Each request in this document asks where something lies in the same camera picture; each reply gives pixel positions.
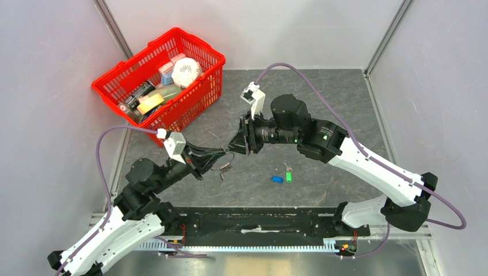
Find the keyring with key bunch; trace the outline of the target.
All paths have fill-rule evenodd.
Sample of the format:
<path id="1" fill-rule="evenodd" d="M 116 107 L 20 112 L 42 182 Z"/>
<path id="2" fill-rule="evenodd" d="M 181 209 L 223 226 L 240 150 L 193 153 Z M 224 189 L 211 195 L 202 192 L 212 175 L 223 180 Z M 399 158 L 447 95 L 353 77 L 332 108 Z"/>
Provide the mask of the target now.
<path id="1" fill-rule="evenodd" d="M 220 165 L 214 164 L 210 168 L 211 171 L 218 172 L 219 178 L 222 182 L 224 182 L 224 174 L 232 169 L 232 163 L 235 159 L 235 154 L 232 152 L 226 152 L 223 157 L 228 158 L 228 160 Z"/>

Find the blue tag key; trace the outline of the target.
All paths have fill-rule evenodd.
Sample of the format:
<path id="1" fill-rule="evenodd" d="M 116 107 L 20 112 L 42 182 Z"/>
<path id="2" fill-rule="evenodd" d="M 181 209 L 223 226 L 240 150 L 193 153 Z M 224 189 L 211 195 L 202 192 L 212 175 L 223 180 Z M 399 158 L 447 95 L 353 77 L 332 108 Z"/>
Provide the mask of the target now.
<path id="1" fill-rule="evenodd" d="M 279 184 L 282 184 L 285 182 L 284 178 L 280 177 L 280 176 L 276 176 L 276 175 L 273 175 L 273 176 L 270 176 L 268 178 L 271 182 L 273 183 L 279 183 Z"/>

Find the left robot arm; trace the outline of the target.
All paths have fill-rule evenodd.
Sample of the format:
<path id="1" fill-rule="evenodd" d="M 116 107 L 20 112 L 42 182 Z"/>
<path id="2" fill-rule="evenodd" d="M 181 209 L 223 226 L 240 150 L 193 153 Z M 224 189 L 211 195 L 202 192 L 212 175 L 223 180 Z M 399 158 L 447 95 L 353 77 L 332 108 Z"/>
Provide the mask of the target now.
<path id="1" fill-rule="evenodd" d="M 227 154 L 222 148 L 186 144 L 181 159 L 164 165 L 142 158 L 126 174 L 128 185 L 113 200 L 102 219 L 72 247 L 49 254 L 56 275 L 103 275 L 111 265 L 146 240 L 181 229 L 181 216 L 157 194 L 188 175 L 203 174 Z"/>

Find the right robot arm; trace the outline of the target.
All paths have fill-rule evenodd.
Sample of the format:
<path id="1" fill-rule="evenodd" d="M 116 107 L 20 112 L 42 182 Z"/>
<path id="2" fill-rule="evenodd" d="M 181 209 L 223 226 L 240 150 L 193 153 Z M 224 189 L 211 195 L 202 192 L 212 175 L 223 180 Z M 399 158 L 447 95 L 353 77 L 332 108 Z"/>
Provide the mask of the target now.
<path id="1" fill-rule="evenodd" d="M 306 104 L 292 94 L 276 97 L 272 118 L 251 111 L 240 117 L 239 129 L 227 145 L 230 152 L 257 154 L 264 144 L 294 144 L 305 157 L 341 168 L 369 183 L 382 195 L 363 202 L 343 202 L 332 219 L 333 230 L 347 235 L 368 224 L 386 224 L 415 232 L 427 220 L 430 195 L 415 183 L 435 189 L 437 177 L 430 172 L 408 173 L 367 148 L 358 149 L 349 133 L 327 120 L 311 117 Z"/>

